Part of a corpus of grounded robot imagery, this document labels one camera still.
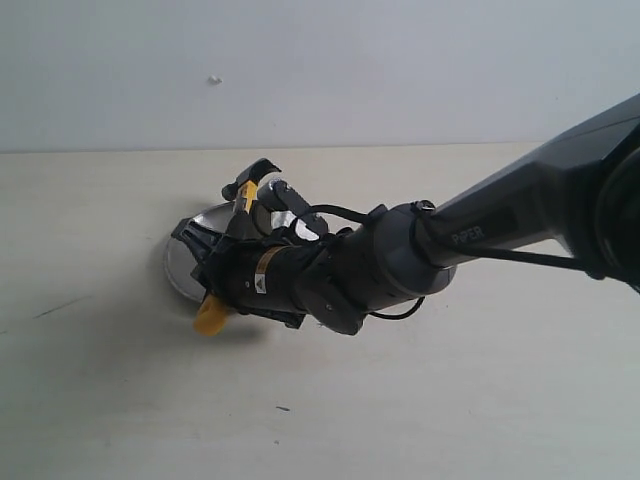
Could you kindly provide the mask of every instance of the white wall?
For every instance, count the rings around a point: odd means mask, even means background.
[[[637,93],[639,15],[633,0],[5,0],[0,151],[544,140]]]
[[[530,148],[0,156],[0,478],[637,480],[625,285],[479,260],[353,338],[232,318],[208,339],[163,281],[168,232],[259,156],[365,210],[441,203]]]

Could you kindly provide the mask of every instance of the black robotic arm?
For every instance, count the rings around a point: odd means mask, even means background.
[[[250,173],[275,169],[262,159],[238,177],[251,178],[251,188],[238,182],[225,187],[228,200],[244,195],[235,198],[243,208],[236,209],[231,230],[214,232],[185,219],[173,233],[194,255],[193,275],[207,295],[241,314],[293,328],[311,314],[354,335],[368,314],[380,316],[378,310],[441,291],[457,265],[478,257],[573,268],[640,285],[640,95],[440,207],[420,200],[390,210],[380,205],[366,215],[309,207],[286,182],[257,189],[260,178]],[[255,199],[248,198],[251,192]],[[245,234],[261,215],[275,211],[292,212],[294,219],[269,232],[260,229],[257,238]],[[319,213],[361,226],[330,234]],[[301,222],[316,239],[299,237]],[[551,238],[572,258],[514,251]]]

